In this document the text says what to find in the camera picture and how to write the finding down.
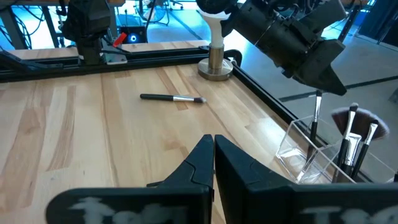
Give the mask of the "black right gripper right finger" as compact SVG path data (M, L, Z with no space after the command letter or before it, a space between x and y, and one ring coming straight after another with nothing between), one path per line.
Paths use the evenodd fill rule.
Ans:
M398 224L398 184L295 184L215 136L227 224Z

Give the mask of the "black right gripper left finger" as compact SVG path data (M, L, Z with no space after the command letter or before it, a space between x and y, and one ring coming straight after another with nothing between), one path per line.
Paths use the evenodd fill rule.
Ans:
M211 224L214 141L204 135L156 186L80 188L55 196L47 224Z

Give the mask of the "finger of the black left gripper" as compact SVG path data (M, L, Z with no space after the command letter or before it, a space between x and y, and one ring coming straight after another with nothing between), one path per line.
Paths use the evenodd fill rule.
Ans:
M284 62L284 75L307 86L322 86L323 71L324 57L319 55L308 55L307 58L299 57L298 60Z
M347 90L331 67L332 61L345 49L336 39L324 40L305 61L305 83L308 86L343 96Z

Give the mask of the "black makeup brush silver ferrule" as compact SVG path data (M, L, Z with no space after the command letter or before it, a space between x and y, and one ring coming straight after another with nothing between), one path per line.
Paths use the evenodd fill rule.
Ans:
M366 153L368 151L369 144L374 136L374 133L376 132L378 125L379 125L379 121L376 119L372 120L370 123L368 135L366 136L366 139L364 140L362 148L359 152L359 156L357 158L357 161L356 161L355 166L353 167L353 171L351 173L352 179L356 178L356 176L361 168L361 165L362 165L364 158L366 156Z
M346 151L348 148L348 135L351 131L351 127L352 127L358 106L359 105L357 103L353 103L348 110L348 120L345 124L345 132L343 135L343 140L341 142L341 147L340 147L340 151L339 151L339 158L338 158L338 167L339 168L342 168L342 164L343 164L343 161L344 161L344 158L346 155Z
M318 117L319 117L319 113L320 113L321 102L322 102L322 92L320 90L317 90L316 91L315 111L313 114L313 121L312 121L312 125L310 128L310 140L312 143L315 142L316 135L317 135ZM307 162L310 161L311 156L313 154L313 150L314 150L314 147L312 146L312 144L309 144L308 151L307 151L307 159L306 159Z
M183 101L194 103L206 103L203 97L181 96L181 95L160 95L160 94L140 94L143 100L160 100L160 101Z

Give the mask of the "fan makeup brush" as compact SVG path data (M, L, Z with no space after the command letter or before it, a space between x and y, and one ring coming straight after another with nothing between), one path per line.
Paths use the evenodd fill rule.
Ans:
M342 108L337 108L331 112L331 117L342 135L344 135L345 124L348 120L348 110L349 107L342 107ZM368 135L370 123L374 119L379 121L379 125L376 129L376 132L374 133L371 142L386 138L390 133L388 125L374 113L360 107L358 107L356 111L350 133L360 135L361 141L364 143L364 140ZM354 155L354 158L356 159L355 163L359 156L359 152Z

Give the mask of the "black corner clamp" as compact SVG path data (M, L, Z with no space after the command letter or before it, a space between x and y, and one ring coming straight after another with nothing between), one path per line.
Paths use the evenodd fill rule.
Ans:
M240 67L243 55L239 50L231 49L224 51L224 58L230 60L232 64Z

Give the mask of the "clear acrylic brush organizer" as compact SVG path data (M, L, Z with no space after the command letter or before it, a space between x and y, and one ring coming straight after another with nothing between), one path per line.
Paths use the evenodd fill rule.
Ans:
M332 184L364 181L365 162L370 159L375 160L376 157L368 150L358 175L355 179L351 178L352 166L356 160L354 155L363 145L361 136L349 133L348 148L342 168L339 168L338 158L343 135L336 124L330 125L318 117L317 135L315 142L312 143L310 140L312 121L313 116L292 121L276 153L280 163L294 182L298 184ZM314 150L310 161L307 162L309 144L312 144Z

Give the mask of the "white mushroom lamp brass base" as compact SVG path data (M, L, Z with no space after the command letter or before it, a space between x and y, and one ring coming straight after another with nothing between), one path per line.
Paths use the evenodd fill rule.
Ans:
M210 81L225 81L233 71L233 64L224 58L224 37L222 36L221 21L227 20L229 15L224 12L209 14L198 10L204 21L208 24L211 33L209 54L198 63L198 74Z

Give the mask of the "silver metal bracket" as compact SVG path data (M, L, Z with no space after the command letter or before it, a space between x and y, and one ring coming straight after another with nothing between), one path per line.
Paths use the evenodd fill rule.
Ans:
M127 63L127 58L122 54L103 53L107 65L120 65Z

